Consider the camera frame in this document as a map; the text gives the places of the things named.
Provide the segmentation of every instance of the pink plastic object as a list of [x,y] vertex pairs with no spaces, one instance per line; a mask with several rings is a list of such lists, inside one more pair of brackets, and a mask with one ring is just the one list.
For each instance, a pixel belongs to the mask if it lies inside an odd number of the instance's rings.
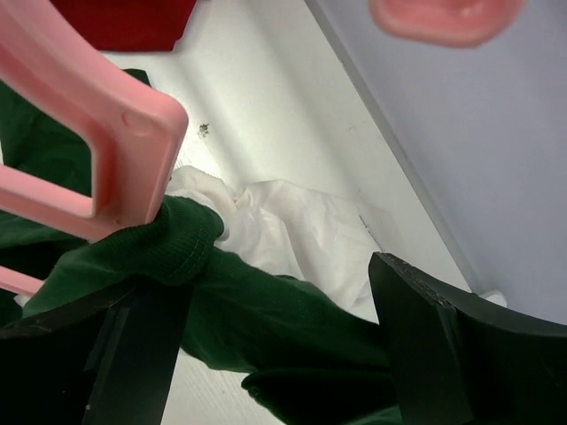
[[450,47],[476,47],[508,27],[525,0],[369,0],[384,31]]
[[[0,0],[0,79],[80,135],[93,170],[91,198],[0,166],[1,209],[89,241],[155,218],[187,129],[179,103],[115,67],[49,0]],[[0,288],[41,284],[0,268]]]

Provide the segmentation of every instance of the light purple wall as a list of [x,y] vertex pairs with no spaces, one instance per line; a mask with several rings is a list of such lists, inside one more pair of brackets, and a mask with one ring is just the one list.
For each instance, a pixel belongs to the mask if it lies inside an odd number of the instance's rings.
[[476,50],[393,39],[366,0],[307,3],[376,100],[471,286],[567,324],[567,1],[531,0]]

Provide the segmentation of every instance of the white cloth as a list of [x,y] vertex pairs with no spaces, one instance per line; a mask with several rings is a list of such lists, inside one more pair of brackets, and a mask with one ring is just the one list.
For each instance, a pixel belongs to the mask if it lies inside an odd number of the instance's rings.
[[218,248],[268,273],[309,281],[355,314],[362,303],[365,313],[357,315],[376,321],[368,264],[379,248],[356,203],[282,181],[254,183],[234,197],[221,180],[192,166],[174,171],[167,194],[219,213],[225,232]]

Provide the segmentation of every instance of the green fabric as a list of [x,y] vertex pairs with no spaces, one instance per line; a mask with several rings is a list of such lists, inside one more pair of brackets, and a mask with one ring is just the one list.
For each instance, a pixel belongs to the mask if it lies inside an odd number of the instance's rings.
[[306,367],[271,369],[248,376],[242,386],[285,423],[400,423],[373,417],[396,403],[390,375],[386,371]]
[[[144,73],[136,77],[147,82]],[[5,86],[0,111],[6,164],[89,193],[89,152],[76,135]],[[275,416],[293,425],[401,423],[388,414],[395,397],[380,327],[342,311],[310,283],[214,248],[222,231],[216,213],[179,197],[166,197],[152,224],[94,244],[2,213],[0,264],[49,275],[26,316],[132,274],[194,285],[182,348],[211,368],[251,373],[244,388]],[[11,297],[0,293],[0,323],[19,317]]]

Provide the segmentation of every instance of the dark speck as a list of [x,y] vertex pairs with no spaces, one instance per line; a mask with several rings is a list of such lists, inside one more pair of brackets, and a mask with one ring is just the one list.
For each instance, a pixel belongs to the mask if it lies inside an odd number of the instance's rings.
[[207,122],[206,124],[201,124],[200,126],[198,126],[197,134],[201,139],[207,137],[209,134],[209,123]]

